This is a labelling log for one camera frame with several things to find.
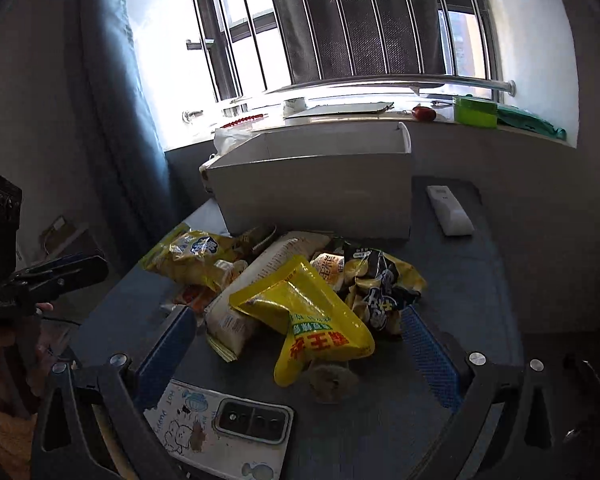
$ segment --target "dark tablecloth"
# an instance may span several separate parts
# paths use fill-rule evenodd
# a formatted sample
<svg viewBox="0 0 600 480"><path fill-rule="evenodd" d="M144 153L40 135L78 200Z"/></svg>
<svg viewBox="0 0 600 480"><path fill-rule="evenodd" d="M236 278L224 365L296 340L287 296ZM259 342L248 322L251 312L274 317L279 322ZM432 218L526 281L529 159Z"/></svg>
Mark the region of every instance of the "dark tablecloth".
<svg viewBox="0 0 600 480"><path fill-rule="evenodd" d="M432 184L450 187L474 224L471 237L443 235L426 195L426 186ZM226 232L214 200L187 222L199 230ZM465 350L480 351L500 364L522 364L502 260L472 184L414 177L410 240L368 243L420 271L429 287L419 310ZM101 364L113 353L135 347L160 323L160 301L178 289L171 280L136 266L78 331L72 348L82 364ZM227 364L198 337L175 378L293 407L297 418L285 459L286 478L404 478L450 417L414 369L402 342L379 341L371 357L351 362L360 376L359 391L340 405L326 406L312 400L302 381L288 388L275 385L273 368L282 341L281 335L261 330L238 361Z"/></svg>

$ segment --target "blue gripper pad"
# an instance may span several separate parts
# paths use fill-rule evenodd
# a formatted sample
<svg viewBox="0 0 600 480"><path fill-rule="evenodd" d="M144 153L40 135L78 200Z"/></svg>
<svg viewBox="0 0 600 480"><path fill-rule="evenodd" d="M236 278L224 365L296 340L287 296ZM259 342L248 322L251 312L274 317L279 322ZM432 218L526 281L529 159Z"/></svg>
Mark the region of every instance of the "blue gripper pad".
<svg viewBox="0 0 600 480"><path fill-rule="evenodd" d="M196 314L184 308L136 375L134 404L140 412L157 406L196 335Z"/></svg>
<svg viewBox="0 0 600 480"><path fill-rule="evenodd" d="M402 339L410 346L416 367L438 402L455 413L462 404L460 374L413 307L405 307L400 318Z"/></svg>

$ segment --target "metal railing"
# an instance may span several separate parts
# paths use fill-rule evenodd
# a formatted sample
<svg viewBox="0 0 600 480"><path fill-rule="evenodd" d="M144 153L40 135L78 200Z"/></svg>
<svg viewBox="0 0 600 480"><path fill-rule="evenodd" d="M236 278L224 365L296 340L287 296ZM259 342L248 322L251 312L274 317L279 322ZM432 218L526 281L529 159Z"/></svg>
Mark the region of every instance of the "metal railing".
<svg viewBox="0 0 600 480"><path fill-rule="evenodd" d="M292 84L290 86L284 87L283 89L279 89L279 90L286 91L286 90L291 90L291 89L310 88L310 87L324 86L324 85L341 85L342 86L342 85L355 85L355 84L389 84L389 85L399 85L399 86L411 87L411 88L415 88L417 91L418 88L426 88L427 86L431 86L431 85L441 86L441 85L445 85L445 84L455 84L455 85L460 85L460 86L471 86L471 87L475 87L475 88L487 88L487 89L491 89L493 91L502 91L502 92L507 92L511 95L514 95L515 94L514 82L504 82L504 81L492 79L492 77L494 75L493 74L494 70L492 70L493 65L491 63L492 59L493 59L493 57L492 57L493 54L490 54L490 51L488 49L489 42L488 42L487 31L485 29L484 20L483 20L483 16L482 16L482 12L484 12L484 11L481 10L478 0L470 0L470 1L471 1L471 9L473 10L473 14L476 17L478 30L480 33L480 44L482 47L482 58L484 61L484 68L485 68L485 75L486 75L485 79L459 75L456 46L454 44L454 35L453 35L452 26L451 26L451 18L450 18L450 14L449 14L450 11L448 8L447 0L437 0L437 1L438 1L438 6L439 6L438 10L442 12L442 21L443 21L443 25L444 25L444 29L445 29L445 34L443 34L441 36L444 36L443 40L446 41L446 43L448 45L449 53L450 53L450 72L451 72L451 74L447 73L446 75L432 75L432 74L425 73L423 48L422 48L422 43L420 41L420 32L419 32L419 27L418 27L418 16L416 15L416 12L414 10L413 0L405 0L405 3L406 3L406 9L408 12L408 19L411 24L411 28L413 29L414 50L415 50L415 54L416 54L416 60L417 60L419 73L417 73L417 74L391 73L390 66L389 66L389 55L388 55L388 51L387 51L387 42L386 42L386 38L385 38L385 34L384 34L384 24L382 22L381 13L379 12L379 9L378 9L378 1L370 0L372 10L373 10L373 16L374 16L374 19L376 22L376 28L378 30L378 42L379 42L379 46L380 46L380 51L382 53L382 65L384 67L384 74L360 75L358 73L358 70L356 69L356 60L354 58L352 42L351 42L351 38L350 38L350 34L349 34L349 25L347 24L347 19L345 16L342 0L334 0L335 7L337 10L339 19L340 19L340 25L342 27L343 36L344 36L344 44L345 44L348 61L349 61L350 76L345 77L345 78L325 78L324 67L322 66L322 63L320 60L320 47L318 45L318 40L317 40L314 20L312 19L311 9L308 4L308 0L301 0L302 6L304 7L304 14L305 14L305 17L307 20L307 25L309 28L309 34L310 34L312 50L313 50L312 54L314 54L314 57L315 57L318 80L312 81L312 82L303 82L301 84ZM193 3L195 6L196 17L198 19L198 27L200 30L200 37L201 37L201 40L203 40L205 38L205 35L204 35L202 21L200 20L200 6L198 5L198 0L193 0ZM240 76L238 74L238 69L237 69L237 65L235 62L234 49L233 49L233 45L232 45L232 43L233 43L232 35L231 35L231 32L228 27L227 12L226 12L226 9L224 8L224 3L222 2L222 0L218 0L218 3L219 3L218 13L220 15L221 25L224 28L223 33L226 37L226 45L227 45L227 50L228 50L228 62L232 69L232 74L235 77L235 81L236 81L235 89L238 92L238 96L240 96L240 95L242 95L242 87L240 85ZM262 56L260 53L260 48L258 46L256 27L254 26L253 17L249 10L248 1L243 0L243 3L244 3L244 8L247 13L249 32L250 32L251 38L253 40L255 54L256 54L256 58L258 60L258 66L260 68L260 74L262 75L262 82L263 82L265 91L267 91L268 90L267 80L266 80L266 75L265 75L265 70L264 70L264 64L262 61ZM287 51L287 46L285 43L284 31L280 27L280 20L278 18L278 14L275 9L275 3L274 3L274 12L273 13L275 16L276 24L278 25L278 30L281 35L283 48L285 49L286 62L287 62L288 68L290 70L290 74L291 74L292 81L293 81L290 57L289 57L289 53ZM214 82L214 92L216 95L216 100L219 100L218 86L216 85L216 82L215 82L215 79L213 76L213 74L214 74L213 66L211 63L211 58L208 53L208 47L206 46L205 41L201 41L201 43L203 45L202 49L205 52L205 59L206 59L206 62L207 62L208 68L209 68L209 73L211 74L212 80ZM497 94L494 94L494 98L496 100L498 99Z"/></svg>

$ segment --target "gray tabletop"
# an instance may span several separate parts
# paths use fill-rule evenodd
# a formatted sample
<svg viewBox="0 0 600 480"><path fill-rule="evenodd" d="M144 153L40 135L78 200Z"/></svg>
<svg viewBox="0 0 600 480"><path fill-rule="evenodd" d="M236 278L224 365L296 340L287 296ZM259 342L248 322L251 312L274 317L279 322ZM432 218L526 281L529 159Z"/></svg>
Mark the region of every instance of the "gray tabletop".
<svg viewBox="0 0 600 480"><path fill-rule="evenodd" d="M426 186L449 186L476 229L471 237L443 235ZM209 200L187 222L222 234L217 204ZM369 244L413 264L429 284L419 310L467 351L480 351L501 364L522 364L502 261L474 186L458 180L414 177L410 240ZM136 266L94 309L72 348L83 365L102 364L117 351L134 348L160 322L158 305L179 290L171 280ZM273 368L283 337L269 330L227 364L196 338L175 378L201 388L296 410L285 459L286 478L404 478L423 458L450 417L414 369L402 342L379 341L376 352L351 362L359 391L337 406L315 403L298 381L280 388Z"/></svg>

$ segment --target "brown cardboard box on floor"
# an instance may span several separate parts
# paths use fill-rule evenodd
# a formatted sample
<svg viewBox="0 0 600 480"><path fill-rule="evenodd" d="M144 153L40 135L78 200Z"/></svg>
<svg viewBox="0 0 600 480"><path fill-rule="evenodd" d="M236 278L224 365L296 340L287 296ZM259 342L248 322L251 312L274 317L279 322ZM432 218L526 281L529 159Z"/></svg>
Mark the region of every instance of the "brown cardboard box on floor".
<svg viewBox="0 0 600 480"><path fill-rule="evenodd" d="M355 238L408 238L411 139L389 120L266 130L201 167L232 234L261 224Z"/></svg>

